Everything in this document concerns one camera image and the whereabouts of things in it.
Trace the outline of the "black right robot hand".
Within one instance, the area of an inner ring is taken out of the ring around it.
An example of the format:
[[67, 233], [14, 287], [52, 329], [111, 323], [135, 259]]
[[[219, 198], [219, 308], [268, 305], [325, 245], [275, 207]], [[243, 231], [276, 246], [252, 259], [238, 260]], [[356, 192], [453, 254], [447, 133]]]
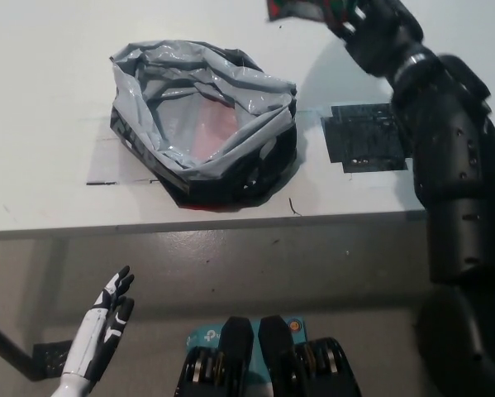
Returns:
[[367, 74], [392, 83], [413, 58], [433, 56], [422, 44], [419, 22], [400, 1], [355, 1], [343, 17], [331, 31]]

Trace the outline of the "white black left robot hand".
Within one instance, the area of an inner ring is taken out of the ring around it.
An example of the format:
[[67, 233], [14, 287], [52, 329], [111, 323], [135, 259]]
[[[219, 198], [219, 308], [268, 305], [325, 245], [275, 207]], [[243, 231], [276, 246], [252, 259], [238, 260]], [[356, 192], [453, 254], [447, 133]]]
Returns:
[[127, 265], [107, 282], [83, 317], [64, 365], [65, 375], [78, 375], [90, 384], [101, 380], [134, 308], [135, 301], [125, 296], [134, 279]]

